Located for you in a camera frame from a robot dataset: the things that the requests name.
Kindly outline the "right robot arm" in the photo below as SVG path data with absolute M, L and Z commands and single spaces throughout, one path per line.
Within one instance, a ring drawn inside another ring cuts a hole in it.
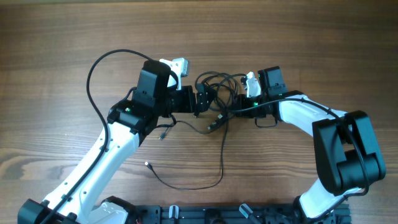
M 242 118 L 271 115 L 277 123 L 292 124 L 313 138 L 318 179 L 295 198 L 292 223 L 339 219 L 336 209 L 350 197 L 368 193 L 386 176 L 386 165 L 369 116 L 323 106 L 301 91 L 289 91 L 279 67 L 249 72 L 241 79 L 246 93 L 232 105 Z

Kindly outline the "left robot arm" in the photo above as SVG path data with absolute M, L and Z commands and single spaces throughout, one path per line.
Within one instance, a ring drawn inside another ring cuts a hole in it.
M 121 164 L 158 128 L 159 117 L 208 110 L 215 90 L 204 84 L 182 86 L 187 74 L 184 58 L 144 62 L 132 98 L 110 109 L 95 144 L 61 185 L 42 202 L 28 199 L 23 204 L 18 223 L 137 222 L 135 207 L 120 198 L 107 198 L 98 208 L 94 204 Z

